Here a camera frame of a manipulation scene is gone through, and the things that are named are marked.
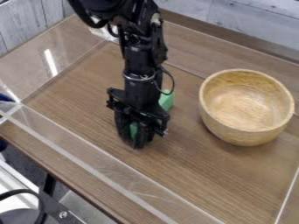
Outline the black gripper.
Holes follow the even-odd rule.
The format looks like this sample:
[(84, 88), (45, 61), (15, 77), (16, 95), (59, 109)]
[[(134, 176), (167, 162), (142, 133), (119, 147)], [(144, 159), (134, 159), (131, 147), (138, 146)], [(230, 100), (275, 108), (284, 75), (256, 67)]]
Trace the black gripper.
[(143, 149), (154, 140), (155, 135), (164, 137), (168, 129), (171, 116), (156, 103), (150, 103), (144, 108), (135, 108), (126, 102), (126, 91), (110, 88), (107, 90), (107, 106), (115, 111), (116, 131), (123, 141), (131, 140), (130, 125), (136, 122), (136, 134), (134, 146)]

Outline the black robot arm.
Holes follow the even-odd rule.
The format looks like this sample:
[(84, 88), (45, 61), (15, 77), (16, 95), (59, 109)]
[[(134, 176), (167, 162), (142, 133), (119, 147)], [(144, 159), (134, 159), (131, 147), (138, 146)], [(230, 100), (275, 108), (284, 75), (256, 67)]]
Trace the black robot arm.
[(107, 28), (118, 38), (126, 66), (124, 87), (107, 90), (107, 107), (115, 111), (123, 141), (142, 149), (164, 136), (171, 116), (159, 100), (166, 94), (163, 67), (168, 48), (164, 20), (155, 0), (67, 0), (86, 25)]

